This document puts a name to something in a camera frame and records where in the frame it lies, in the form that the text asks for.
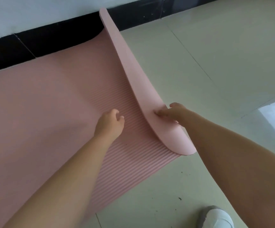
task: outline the person's left hand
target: person's left hand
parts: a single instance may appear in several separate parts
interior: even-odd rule
[[[112,109],[102,114],[95,127],[94,137],[104,137],[113,142],[124,129],[125,119],[124,116],[120,116],[117,120],[116,115],[118,110]]]

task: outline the person's right arm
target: person's right arm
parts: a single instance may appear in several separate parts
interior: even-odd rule
[[[156,114],[186,128],[209,173],[246,225],[275,228],[275,154],[179,103],[170,107]]]

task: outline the person's left arm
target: person's left arm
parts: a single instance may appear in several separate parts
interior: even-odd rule
[[[88,206],[105,154],[124,128],[118,110],[104,113],[94,137],[69,159],[14,214],[4,228],[69,228],[78,225]]]

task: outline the ridged mat surface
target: ridged mat surface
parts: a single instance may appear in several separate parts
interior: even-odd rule
[[[0,71],[0,227],[112,108],[125,127],[104,159],[87,216],[179,156],[146,122],[108,34]]]

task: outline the sneaker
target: sneaker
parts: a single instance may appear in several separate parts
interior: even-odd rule
[[[234,228],[234,223],[224,210],[217,206],[204,208],[197,220],[197,228]]]

